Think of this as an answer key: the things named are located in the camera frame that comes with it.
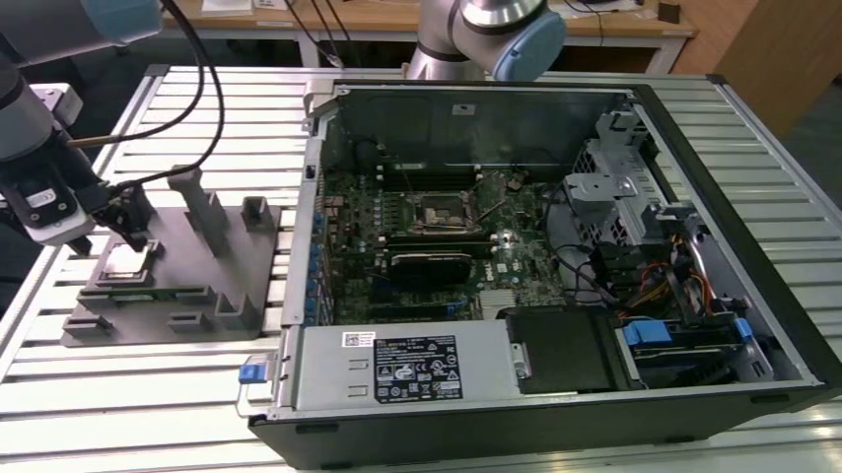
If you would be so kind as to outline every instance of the black cable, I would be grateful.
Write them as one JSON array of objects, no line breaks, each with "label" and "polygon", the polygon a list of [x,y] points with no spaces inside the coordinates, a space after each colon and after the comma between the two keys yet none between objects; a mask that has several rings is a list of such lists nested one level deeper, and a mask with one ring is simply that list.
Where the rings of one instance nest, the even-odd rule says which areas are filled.
[{"label": "black cable", "polygon": [[299,14],[296,13],[295,8],[292,8],[292,4],[290,3],[290,0],[284,0],[284,4],[287,4],[287,10],[290,10],[290,14],[292,15],[292,18],[295,19],[295,23],[299,24],[299,28],[302,29],[302,32],[304,33],[304,35],[307,36],[307,39],[311,41],[311,43],[316,47],[316,51],[322,54],[322,56],[326,57],[327,62],[330,62],[330,64],[332,64],[338,68],[342,68],[342,61],[339,60],[339,57],[331,55],[319,46],[319,42],[316,41],[316,39],[311,35],[311,32],[307,29],[307,27],[304,26],[304,22],[302,22],[302,17],[299,17]]},{"label": "black cable", "polygon": [[220,76],[216,71],[216,66],[211,63],[208,50],[206,49],[206,45],[202,42],[202,39],[199,38],[199,34],[196,33],[196,30],[194,29],[194,26],[191,25],[190,20],[187,19],[187,16],[184,15],[184,12],[182,12],[182,9],[175,3],[175,0],[160,0],[160,3],[164,5],[164,7],[167,7],[167,10],[170,11],[172,18],[175,19],[175,23],[182,29],[182,32],[184,32],[184,36],[187,36],[187,41],[190,42],[190,45],[191,45],[191,48],[194,49],[194,53],[196,54],[196,57],[200,59],[200,62],[208,66],[208,70],[211,71],[211,78],[214,79],[214,87],[216,89],[216,98],[219,102],[219,112],[220,112],[218,126],[216,126],[216,133],[214,135],[214,138],[211,139],[211,144],[208,145],[208,149],[206,150],[204,154],[202,155],[202,157],[199,158],[199,160],[196,160],[194,164],[176,168],[176,169],[167,170],[164,172],[159,172],[140,179],[120,182],[115,186],[115,193],[120,193],[123,190],[131,187],[136,187],[142,184],[146,184],[147,182],[152,182],[154,180],[159,180],[166,177],[171,177],[172,175],[178,175],[184,172],[190,172],[194,169],[198,169],[199,166],[204,163],[204,161],[208,160],[211,155],[214,155],[214,152],[216,151],[216,147],[220,144],[220,140],[223,138],[223,131],[226,129],[226,96],[223,94],[223,83],[220,82]]},{"label": "black cable", "polygon": [[[558,185],[555,186],[555,189],[550,193],[550,200],[547,202],[546,208],[543,209],[543,237],[547,243],[547,247],[550,248],[550,251],[553,251],[555,257],[558,258],[559,263],[562,263],[562,266],[565,266],[570,271],[573,271],[573,273],[578,277],[581,277],[585,280],[585,282],[589,283],[591,287],[601,293],[601,296],[603,297],[606,304],[622,305],[619,301],[617,300],[617,298],[611,295],[609,290],[606,290],[606,288],[603,288],[603,286],[598,284],[594,278],[591,278],[591,276],[585,274],[582,270],[577,269],[577,267],[573,264],[570,264],[570,262],[567,262],[567,260],[558,254],[558,249],[562,249],[566,245],[563,244],[558,246],[557,247],[558,249],[557,249],[555,247],[553,247],[553,244],[550,243],[550,207],[553,207],[553,203],[555,202],[555,197],[558,193],[561,192],[563,186],[565,186],[565,181],[561,181]],[[573,244],[575,247],[583,246],[574,243],[567,243],[567,244]]]},{"label": "black cable", "polygon": [[589,5],[587,3],[583,3],[585,7],[587,8],[587,10],[579,10],[573,3],[570,3],[569,0],[565,0],[565,3],[567,4],[567,6],[570,7],[570,9],[574,12],[578,13],[593,13],[597,15],[597,23],[601,26],[601,47],[603,47],[603,45],[606,44],[606,30],[603,29],[603,14],[605,13],[618,13],[619,10],[613,9],[613,10],[594,10],[594,8],[591,7],[591,5]]},{"label": "black cable", "polygon": [[314,5],[314,10],[316,10],[316,15],[319,15],[319,20],[322,21],[322,26],[326,27],[327,42],[330,42],[330,48],[332,49],[332,55],[339,57],[339,49],[336,48],[336,41],[332,39],[332,31],[330,30],[330,26],[327,25],[326,16],[322,14],[322,8],[319,8],[319,3],[318,3],[316,0],[311,0],[311,4]]},{"label": "black cable", "polygon": [[349,43],[351,52],[354,53],[354,62],[357,63],[357,67],[363,67],[362,55],[359,54],[359,48],[357,47],[357,43],[351,40],[351,35],[347,32],[347,28],[345,27],[342,18],[339,17],[339,13],[332,7],[332,3],[330,3],[330,0],[326,0],[326,2],[327,2],[327,7],[330,8],[330,12],[332,13],[332,17],[336,18],[336,22],[339,23],[339,27],[342,28],[342,33],[345,34],[345,40]]},{"label": "black cable", "polygon": [[158,133],[167,131],[175,125],[182,123],[187,116],[194,112],[196,106],[199,105],[199,101],[202,100],[202,96],[206,93],[206,69],[199,56],[194,54],[196,58],[196,67],[199,68],[199,87],[196,89],[196,95],[194,99],[188,103],[187,107],[182,111],[182,113],[172,118],[167,123],[155,128],[151,128],[142,133],[135,133],[132,135],[108,135],[108,136],[98,136],[92,138],[79,138],[75,140],[68,140],[66,146],[68,148],[83,149],[83,148],[94,148],[98,146],[106,145],[116,145],[118,143],[126,143],[127,141],[140,140],[143,138],[148,138],[150,136],[156,135]]},{"label": "black cable", "polygon": [[18,276],[0,276],[0,284],[24,284],[24,278]]}]

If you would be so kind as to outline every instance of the aluminum extrusion table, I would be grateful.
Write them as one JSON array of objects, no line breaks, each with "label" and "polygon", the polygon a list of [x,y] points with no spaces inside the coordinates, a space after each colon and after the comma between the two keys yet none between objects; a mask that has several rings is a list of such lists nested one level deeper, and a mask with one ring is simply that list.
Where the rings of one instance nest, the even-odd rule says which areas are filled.
[{"label": "aluminum extrusion table", "polygon": [[[167,121],[196,88],[190,67],[151,68],[118,132]],[[283,472],[283,459],[252,436],[236,414],[236,372],[248,355],[278,347],[288,248],[307,135],[302,131],[308,80],[335,70],[222,68],[230,124],[203,166],[203,185],[223,204],[264,195],[284,208],[268,291],[264,334],[250,342],[66,349],[62,323],[94,268],[94,258],[44,250],[0,322],[0,463],[12,472]],[[347,78],[398,79],[363,70]],[[826,195],[727,86],[705,77],[555,74],[558,82],[643,82],[653,86],[737,211],[842,353],[842,218]],[[192,162],[216,127],[212,88],[187,122],[154,138],[108,147],[96,168],[114,179]],[[678,178],[669,169],[670,181]],[[677,182],[682,196],[681,184]],[[152,204],[179,204],[159,181]],[[94,237],[95,253],[107,240]],[[268,401],[252,388],[248,402]],[[711,439],[426,465],[389,471],[593,472],[842,471],[842,405],[761,418]]]}]

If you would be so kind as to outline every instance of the blue latch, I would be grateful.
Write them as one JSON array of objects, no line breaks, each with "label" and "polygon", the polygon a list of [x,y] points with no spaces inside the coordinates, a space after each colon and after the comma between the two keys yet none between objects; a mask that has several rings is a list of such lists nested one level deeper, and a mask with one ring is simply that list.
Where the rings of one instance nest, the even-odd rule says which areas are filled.
[{"label": "blue latch", "polygon": [[670,343],[673,336],[661,320],[635,320],[622,327],[626,344],[633,347],[646,343]]},{"label": "blue latch", "polygon": [[243,365],[239,367],[239,383],[259,384],[266,382],[266,364]]},{"label": "blue latch", "polygon": [[749,320],[742,317],[738,317],[734,320],[734,325],[737,326],[737,332],[739,332],[739,337],[743,342],[747,342],[751,337],[754,337],[754,332],[751,331],[751,325],[749,325]]}]

